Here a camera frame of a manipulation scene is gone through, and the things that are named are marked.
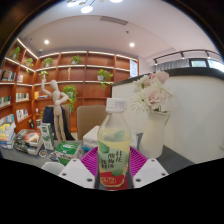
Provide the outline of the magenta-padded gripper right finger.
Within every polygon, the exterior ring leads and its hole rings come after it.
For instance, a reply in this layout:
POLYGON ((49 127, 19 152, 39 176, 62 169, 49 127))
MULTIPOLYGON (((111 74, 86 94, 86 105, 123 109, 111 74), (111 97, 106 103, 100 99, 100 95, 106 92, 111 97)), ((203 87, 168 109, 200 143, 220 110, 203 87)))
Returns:
POLYGON ((148 159, 133 147, 130 148, 129 170, 134 188, 141 188, 168 176, 168 172, 155 158, 148 159))

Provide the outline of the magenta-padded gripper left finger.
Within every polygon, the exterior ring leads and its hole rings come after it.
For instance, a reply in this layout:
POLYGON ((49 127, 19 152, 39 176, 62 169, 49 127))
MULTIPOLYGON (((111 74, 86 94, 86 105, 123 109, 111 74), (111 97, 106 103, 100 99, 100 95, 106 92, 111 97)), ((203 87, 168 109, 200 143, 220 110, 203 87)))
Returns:
POLYGON ((59 176, 76 185, 93 189, 98 173, 97 148, 91 149, 80 159, 73 158, 59 176))

